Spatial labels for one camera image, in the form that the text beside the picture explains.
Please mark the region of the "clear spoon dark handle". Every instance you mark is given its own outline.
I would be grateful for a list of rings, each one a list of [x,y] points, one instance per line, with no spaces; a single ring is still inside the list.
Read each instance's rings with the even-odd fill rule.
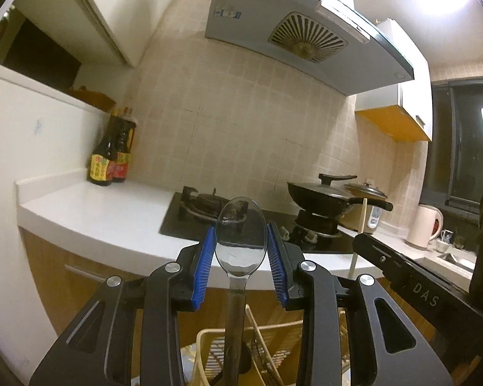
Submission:
[[[215,226],[216,259],[228,276],[224,385],[237,385],[242,358],[246,286],[267,252],[267,223],[257,203],[239,196],[222,209]]]

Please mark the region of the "grey range hood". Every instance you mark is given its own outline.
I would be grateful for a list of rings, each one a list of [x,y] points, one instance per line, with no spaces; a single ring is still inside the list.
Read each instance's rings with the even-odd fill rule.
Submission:
[[[414,78],[389,38],[340,0],[211,0],[205,35],[276,59],[346,96]]]

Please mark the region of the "brown rice cooker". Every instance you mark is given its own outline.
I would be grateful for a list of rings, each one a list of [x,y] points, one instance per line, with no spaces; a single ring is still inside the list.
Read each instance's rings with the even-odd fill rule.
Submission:
[[[345,190],[351,193],[354,197],[362,197],[370,199],[387,200],[385,193],[381,192],[378,187],[369,182],[364,183],[348,183],[345,184]],[[376,228],[379,226],[379,221],[384,210],[377,206],[367,204],[365,210],[365,225],[364,233],[373,234]],[[362,216],[362,205],[352,206],[345,214],[340,218],[339,224],[347,229],[359,231],[360,220]]]

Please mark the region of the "dark soy sauce bottle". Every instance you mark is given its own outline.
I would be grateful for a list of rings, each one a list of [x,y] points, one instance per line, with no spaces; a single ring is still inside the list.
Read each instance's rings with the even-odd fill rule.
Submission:
[[[118,153],[115,146],[117,117],[110,116],[106,131],[90,157],[88,181],[102,187],[112,183]]]

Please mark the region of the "black wok with lid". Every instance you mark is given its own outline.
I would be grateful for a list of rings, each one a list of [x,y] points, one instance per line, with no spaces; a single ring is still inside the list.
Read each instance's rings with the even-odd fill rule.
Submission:
[[[362,205],[364,199],[367,204],[379,207],[387,212],[393,211],[393,204],[383,199],[357,197],[346,190],[334,187],[333,181],[347,181],[357,178],[356,175],[331,175],[319,173],[319,183],[288,182],[288,192],[294,203],[307,212],[337,218],[349,210],[353,205]]]

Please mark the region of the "white electric kettle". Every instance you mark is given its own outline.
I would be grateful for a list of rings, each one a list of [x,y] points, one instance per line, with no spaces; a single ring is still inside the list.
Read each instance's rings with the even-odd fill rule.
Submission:
[[[438,208],[420,204],[408,232],[407,243],[426,249],[428,243],[440,234],[443,223],[443,215]]]

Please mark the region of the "dark kitchen window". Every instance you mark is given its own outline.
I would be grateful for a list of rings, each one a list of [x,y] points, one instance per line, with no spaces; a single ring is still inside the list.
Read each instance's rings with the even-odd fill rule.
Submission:
[[[433,136],[421,203],[477,222],[483,196],[483,77],[432,84]]]

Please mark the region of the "red label sauce bottle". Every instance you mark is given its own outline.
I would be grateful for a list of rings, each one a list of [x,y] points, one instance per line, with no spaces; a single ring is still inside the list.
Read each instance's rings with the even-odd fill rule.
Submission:
[[[131,148],[137,121],[132,116],[132,109],[125,107],[122,114],[118,114],[114,121],[114,142],[117,151],[116,168],[113,173],[114,182],[124,182],[131,162]]]

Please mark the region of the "wooden base cabinet door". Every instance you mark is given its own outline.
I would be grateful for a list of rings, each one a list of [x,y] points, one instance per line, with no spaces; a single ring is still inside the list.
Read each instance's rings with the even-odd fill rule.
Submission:
[[[58,335],[107,277],[119,275],[124,280],[140,277],[66,251],[25,229],[21,235],[37,293]],[[225,289],[210,288],[197,312],[180,313],[180,344],[194,343],[197,333],[204,328],[224,328],[226,302]]]

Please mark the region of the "tan plastic utensil basket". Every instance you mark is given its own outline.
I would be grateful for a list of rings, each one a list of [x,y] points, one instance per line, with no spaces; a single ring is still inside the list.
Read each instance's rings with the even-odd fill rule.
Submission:
[[[286,322],[275,325],[258,326],[269,349],[272,360],[282,378],[283,385],[295,385],[298,376],[298,363],[301,351],[303,323]],[[266,385],[256,366],[257,356],[253,354],[251,343],[253,329],[246,325],[243,333],[240,385]],[[194,370],[190,385],[222,385],[219,375],[224,366],[224,330],[222,328],[203,329],[196,337]]]

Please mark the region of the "black glass gas stove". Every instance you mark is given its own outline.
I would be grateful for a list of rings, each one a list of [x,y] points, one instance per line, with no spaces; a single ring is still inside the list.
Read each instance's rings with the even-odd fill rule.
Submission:
[[[216,193],[200,193],[184,187],[174,193],[159,232],[190,241],[201,241],[207,230],[219,226],[229,235],[259,234],[263,223],[273,221],[284,241],[301,247],[305,253],[352,253],[352,237],[338,230],[335,220],[300,210],[296,216],[269,210],[259,214],[243,201],[229,206]]]

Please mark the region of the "white orange wall cabinet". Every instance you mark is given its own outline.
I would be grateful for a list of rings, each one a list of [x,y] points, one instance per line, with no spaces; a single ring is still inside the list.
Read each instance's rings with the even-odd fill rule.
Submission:
[[[378,28],[413,65],[414,79],[358,94],[355,113],[396,141],[430,141],[433,100],[428,61],[395,20],[389,18]]]

